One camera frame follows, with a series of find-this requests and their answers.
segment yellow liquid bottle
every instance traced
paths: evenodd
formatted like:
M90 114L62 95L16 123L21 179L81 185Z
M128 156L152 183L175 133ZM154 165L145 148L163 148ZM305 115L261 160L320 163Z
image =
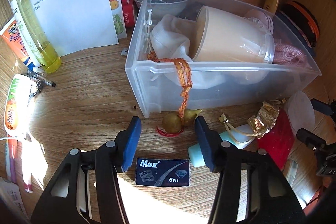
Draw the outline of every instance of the yellow liquid bottle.
M22 40L26 42L47 73L55 72L61 65L61 58L42 30L30 0L9 1Z

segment bottle label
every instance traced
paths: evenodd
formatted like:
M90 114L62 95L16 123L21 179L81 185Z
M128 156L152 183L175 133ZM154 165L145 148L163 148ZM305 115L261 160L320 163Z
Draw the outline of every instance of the bottle label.
M17 4L16 0L12 0L10 2L10 6L12 8L16 23L19 27L19 31L21 34L21 38L23 40L23 42L26 42L26 44L29 46L29 48L31 49L32 53L35 55L35 57L37 58L37 60L43 64L43 56L41 55L41 53L39 52L39 50L37 49L29 31L28 28L23 20L23 17L21 15L21 12L19 10L19 6Z

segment white cable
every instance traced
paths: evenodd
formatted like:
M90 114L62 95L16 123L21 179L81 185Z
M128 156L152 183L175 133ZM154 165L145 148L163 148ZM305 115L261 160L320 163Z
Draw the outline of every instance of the white cable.
M3 137L3 138L0 138L0 141L9 140L9 139L16 139L16 137Z

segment storage box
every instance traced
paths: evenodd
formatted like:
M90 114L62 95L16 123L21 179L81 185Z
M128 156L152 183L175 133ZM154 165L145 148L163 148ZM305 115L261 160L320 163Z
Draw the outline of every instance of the storage box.
M196 19L197 7L207 5L244 16L251 9L265 10L238 0L186 0L180 5L180 17ZM178 110L182 97L173 63L155 63L147 60L148 10L152 9L151 29L163 14L170 10L176 13L176 4L158 4L153 0L143 0L132 35L125 70L139 107L145 117L152 112ZM192 81L208 79L206 85L193 81L189 91L188 108L213 108L241 105L263 100L289 97L305 88L321 72L308 51L277 17L273 16L274 39L282 39L300 48L307 56L310 68L293 67L266 63L243 62L192 62Z

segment yellow liquid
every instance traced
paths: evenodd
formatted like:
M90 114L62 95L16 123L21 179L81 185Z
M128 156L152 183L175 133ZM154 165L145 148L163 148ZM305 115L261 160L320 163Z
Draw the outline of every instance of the yellow liquid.
M38 51L32 46L30 46L30 49L47 73L55 72L62 63L61 58L58 56L42 30L30 0L16 1L24 23Z

